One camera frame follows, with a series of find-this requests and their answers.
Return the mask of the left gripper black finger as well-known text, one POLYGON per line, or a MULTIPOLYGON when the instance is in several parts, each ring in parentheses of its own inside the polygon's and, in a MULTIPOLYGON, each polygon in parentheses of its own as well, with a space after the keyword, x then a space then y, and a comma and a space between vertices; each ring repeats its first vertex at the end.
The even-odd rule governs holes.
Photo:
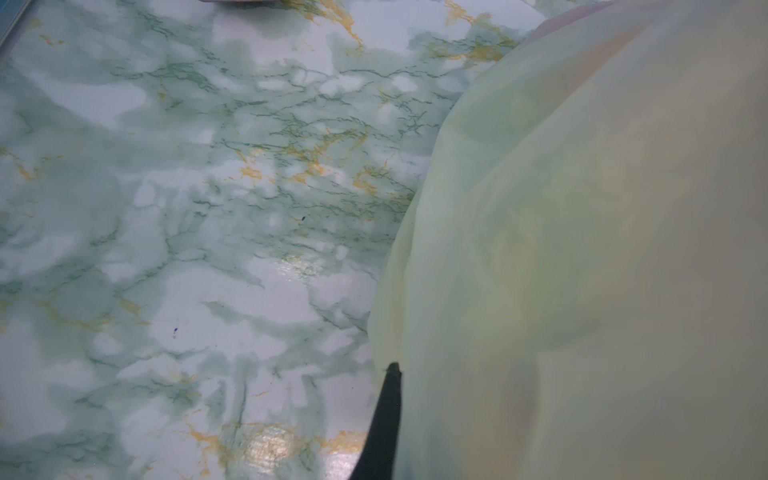
POLYGON ((392 362, 386 370, 368 435, 349 479, 391 480, 402 411, 402 373, 392 362))

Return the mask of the translucent yellowish plastic bag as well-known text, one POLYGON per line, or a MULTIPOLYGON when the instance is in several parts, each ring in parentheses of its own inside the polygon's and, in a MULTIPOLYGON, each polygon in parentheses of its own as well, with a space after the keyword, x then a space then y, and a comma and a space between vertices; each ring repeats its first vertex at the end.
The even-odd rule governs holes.
POLYGON ((445 119, 369 319, 398 479, 767 475, 767 5, 544 21, 445 119))

